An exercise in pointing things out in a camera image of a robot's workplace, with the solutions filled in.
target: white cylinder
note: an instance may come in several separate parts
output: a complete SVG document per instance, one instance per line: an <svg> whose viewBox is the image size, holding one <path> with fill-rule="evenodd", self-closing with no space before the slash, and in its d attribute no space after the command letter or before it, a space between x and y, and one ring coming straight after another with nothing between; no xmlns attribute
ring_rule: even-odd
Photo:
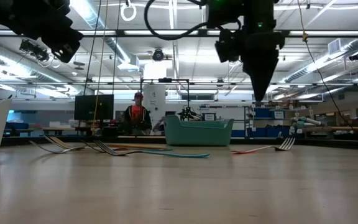
<svg viewBox="0 0 358 224"><path fill-rule="evenodd" d="M165 86L149 84L144 87L143 106L150 111L154 127L165 116Z"/></svg>

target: orange shirt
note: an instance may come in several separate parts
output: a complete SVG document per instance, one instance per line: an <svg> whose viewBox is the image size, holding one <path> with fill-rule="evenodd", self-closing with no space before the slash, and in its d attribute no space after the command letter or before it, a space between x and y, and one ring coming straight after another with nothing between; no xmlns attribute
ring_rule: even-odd
<svg viewBox="0 0 358 224"><path fill-rule="evenodd" d="M142 118L142 107L133 105L131 109L131 120L132 122L141 121Z"/></svg>

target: security camera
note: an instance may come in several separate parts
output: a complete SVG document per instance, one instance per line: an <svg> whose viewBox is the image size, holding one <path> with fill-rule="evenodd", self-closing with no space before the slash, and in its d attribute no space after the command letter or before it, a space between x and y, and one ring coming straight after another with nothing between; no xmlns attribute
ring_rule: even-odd
<svg viewBox="0 0 358 224"><path fill-rule="evenodd" d="M162 49L155 49L153 54L153 60L156 62L161 62L164 59L164 53Z"/></svg>

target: teal plastic bin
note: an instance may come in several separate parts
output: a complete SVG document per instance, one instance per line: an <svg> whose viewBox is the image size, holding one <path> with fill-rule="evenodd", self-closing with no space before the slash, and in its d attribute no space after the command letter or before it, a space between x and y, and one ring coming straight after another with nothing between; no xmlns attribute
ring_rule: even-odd
<svg viewBox="0 0 358 224"><path fill-rule="evenodd" d="M176 115L165 117L165 138L171 146L227 146L233 119L227 121L179 121Z"/></svg>

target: black monitor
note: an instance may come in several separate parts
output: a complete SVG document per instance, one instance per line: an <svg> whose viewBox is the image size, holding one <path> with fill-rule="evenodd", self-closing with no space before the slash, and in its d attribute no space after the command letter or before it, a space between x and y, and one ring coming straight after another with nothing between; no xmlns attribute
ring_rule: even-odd
<svg viewBox="0 0 358 224"><path fill-rule="evenodd" d="M94 120L96 95L75 97L75 120ZM114 95L99 95L97 120L114 119Z"/></svg>

